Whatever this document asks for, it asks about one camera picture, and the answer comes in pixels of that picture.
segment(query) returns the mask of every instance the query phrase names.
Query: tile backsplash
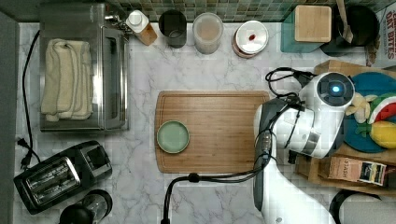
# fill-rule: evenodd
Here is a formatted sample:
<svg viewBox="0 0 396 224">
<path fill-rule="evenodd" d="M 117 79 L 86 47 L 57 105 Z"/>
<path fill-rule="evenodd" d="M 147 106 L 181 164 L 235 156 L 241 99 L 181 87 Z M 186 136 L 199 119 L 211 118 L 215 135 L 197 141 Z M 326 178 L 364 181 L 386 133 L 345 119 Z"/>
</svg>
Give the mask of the tile backsplash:
<svg viewBox="0 0 396 224">
<path fill-rule="evenodd" d="M 140 9 L 150 21 L 158 21 L 169 9 L 184 13 L 187 21 L 204 13 L 217 14 L 225 22 L 283 21 L 298 5 L 335 6 L 335 0 L 107 0 L 127 11 Z M 363 5 L 377 12 L 396 0 L 345 0 L 349 5 Z"/>
</svg>

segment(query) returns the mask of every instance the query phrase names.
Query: black power cord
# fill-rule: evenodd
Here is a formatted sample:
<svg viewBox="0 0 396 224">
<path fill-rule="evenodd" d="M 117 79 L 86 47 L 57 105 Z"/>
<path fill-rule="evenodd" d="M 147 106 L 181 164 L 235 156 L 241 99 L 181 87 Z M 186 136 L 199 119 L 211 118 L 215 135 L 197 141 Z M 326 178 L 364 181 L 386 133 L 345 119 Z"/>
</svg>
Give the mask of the black power cord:
<svg viewBox="0 0 396 224">
<path fill-rule="evenodd" d="M 288 71 L 288 72 L 292 72 L 291 75 L 287 75 L 284 77 L 280 77 L 280 78 L 276 78 L 276 79 L 272 79 L 272 75 L 276 72 L 280 72 L 280 71 Z M 304 103 L 303 101 L 300 100 L 300 98 L 298 97 L 298 94 L 296 92 L 289 92 L 286 94 L 280 94 L 277 93 L 276 91 L 274 91 L 274 89 L 271 86 L 272 82 L 275 81 L 279 81 L 281 79 L 287 78 L 287 77 L 299 77 L 302 76 L 303 80 L 310 80 L 311 77 L 313 76 L 312 73 L 310 72 L 303 72 L 303 71 L 298 71 L 298 70 L 294 70 L 292 68 L 288 68 L 288 67 L 280 67 L 277 68 L 276 70 L 268 73 L 265 76 L 265 80 L 268 82 L 268 86 L 270 91 L 276 96 L 276 98 L 281 98 L 281 97 L 288 97 L 288 105 L 285 106 L 284 108 L 282 108 L 281 111 L 277 112 L 276 115 L 270 119 L 268 125 L 266 128 L 264 128 L 263 130 L 259 131 L 259 133 L 257 134 L 254 144 L 256 145 L 257 143 L 257 139 L 259 138 L 259 136 L 265 132 L 269 132 L 271 135 L 274 135 L 273 133 L 273 129 L 275 126 L 275 123 L 277 121 L 277 119 L 279 119 L 279 117 L 285 112 L 287 111 L 289 108 L 291 107 L 295 107 L 298 110 L 297 113 L 297 118 L 295 121 L 295 124 L 297 123 L 298 118 L 300 117 L 300 111 L 304 110 L 302 104 Z M 291 139 L 291 136 L 294 132 L 294 128 L 291 131 L 288 143 Z M 182 176 L 182 177 L 178 177 L 174 180 L 172 180 L 172 182 L 169 184 L 168 189 L 166 191 L 166 195 L 165 195 L 165 200 L 164 200 L 164 204 L 163 204 L 163 220 L 161 221 L 161 224 L 170 224 L 170 219 L 168 217 L 168 213 L 169 213 L 169 204 L 171 201 L 171 195 L 172 195 L 172 188 L 173 186 L 180 181 L 190 181 L 191 183 L 198 183 L 200 181 L 206 181 L 206 182 L 216 182 L 216 183 L 224 183 L 224 184 L 234 184 L 234 183 L 241 183 L 244 181 L 249 180 L 250 178 L 258 175 L 269 163 L 269 161 L 271 159 L 276 161 L 276 158 L 274 158 L 272 156 L 272 147 L 270 147 L 269 151 L 264 151 L 255 161 L 254 161 L 254 165 L 257 163 L 258 159 L 264 157 L 265 158 L 265 163 L 262 164 L 261 167 L 258 167 L 256 169 L 250 170 L 250 171 L 246 171 L 246 172 L 242 172 L 242 173 L 237 173 L 237 174 L 232 174 L 232 175 L 198 175 L 196 173 L 192 173 L 189 174 L 189 176 Z M 244 178 L 241 179 L 234 179 L 234 180 L 224 180 L 224 178 L 232 178 L 232 177 L 238 177 L 238 176 L 243 176 L 243 175 L 247 175 Z"/>
<path fill-rule="evenodd" d="M 29 133 L 29 145 L 26 143 L 26 141 L 24 139 L 19 139 L 17 142 L 18 145 L 20 145 L 22 147 L 26 147 L 28 149 L 26 156 L 21 161 L 21 169 L 22 170 L 26 170 L 28 168 L 28 166 L 30 165 L 30 161 L 32 159 L 32 155 L 35 155 L 35 158 L 37 159 L 37 161 L 41 162 L 40 158 L 33 151 L 32 127 L 30 125 L 29 110 L 28 110 L 28 105 L 27 105 L 27 100 L 26 100 L 26 88 L 25 88 L 27 66 L 29 64 L 30 58 L 32 57 L 33 48 L 35 47 L 35 42 L 37 41 L 39 35 L 40 35 L 40 31 L 37 31 L 37 33 L 35 33 L 35 37 L 32 41 L 31 46 L 30 46 L 29 53 L 26 58 L 26 63 L 23 68 L 23 74 L 22 74 L 23 105 L 24 105 L 25 116 L 26 116 L 27 131 Z"/>
</svg>

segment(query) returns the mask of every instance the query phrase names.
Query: folded towel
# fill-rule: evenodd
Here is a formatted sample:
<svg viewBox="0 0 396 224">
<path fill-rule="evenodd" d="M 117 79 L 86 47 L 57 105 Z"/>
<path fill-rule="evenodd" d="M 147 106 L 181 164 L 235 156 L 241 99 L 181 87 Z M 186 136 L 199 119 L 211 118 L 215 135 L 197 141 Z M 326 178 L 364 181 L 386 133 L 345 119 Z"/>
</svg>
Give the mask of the folded towel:
<svg viewBox="0 0 396 224">
<path fill-rule="evenodd" d="M 41 113 L 49 121 L 87 119 L 92 113 L 90 45 L 52 39 L 46 51 L 46 75 Z"/>
</svg>

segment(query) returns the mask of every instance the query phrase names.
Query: wooden cutting board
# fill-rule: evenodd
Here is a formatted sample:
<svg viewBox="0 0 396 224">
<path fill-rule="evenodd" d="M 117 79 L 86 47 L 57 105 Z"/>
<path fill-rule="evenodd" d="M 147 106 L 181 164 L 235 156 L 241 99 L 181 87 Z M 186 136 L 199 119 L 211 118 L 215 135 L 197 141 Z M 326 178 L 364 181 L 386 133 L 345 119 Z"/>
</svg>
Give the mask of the wooden cutting board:
<svg viewBox="0 0 396 224">
<path fill-rule="evenodd" d="M 237 173 L 253 168 L 253 120 L 269 100 L 266 91 L 162 91 L 155 115 L 155 139 L 168 120 L 184 123 L 190 142 L 170 154 L 155 141 L 158 168 L 163 173 Z"/>
</svg>

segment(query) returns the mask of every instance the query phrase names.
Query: wooden box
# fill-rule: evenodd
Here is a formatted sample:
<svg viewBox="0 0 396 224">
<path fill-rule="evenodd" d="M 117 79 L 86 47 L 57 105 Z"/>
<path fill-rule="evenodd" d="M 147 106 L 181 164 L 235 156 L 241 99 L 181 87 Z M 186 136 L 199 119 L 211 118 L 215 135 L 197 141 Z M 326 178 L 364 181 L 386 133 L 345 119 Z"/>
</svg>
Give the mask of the wooden box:
<svg viewBox="0 0 396 224">
<path fill-rule="evenodd" d="M 352 77 L 364 72 L 380 72 L 396 78 L 395 72 L 386 71 L 379 68 L 365 67 L 353 63 L 344 63 L 336 60 L 329 60 L 325 63 L 317 65 L 314 72 L 315 74 L 321 74 L 325 72 L 339 72 Z M 335 153 L 335 155 L 362 161 L 375 161 L 386 165 L 396 166 L 396 149 L 388 149 L 381 153 L 363 153 L 353 149 L 347 144 L 343 144 Z M 320 184 L 326 187 L 351 189 L 365 193 L 396 197 L 396 189 L 387 189 L 365 183 L 352 183 L 343 180 L 323 178 L 318 174 L 320 171 L 320 165 L 320 159 L 306 158 L 301 156 L 297 159 L 296 173 L 306 177 L 311 183 Z"/>
</svg>

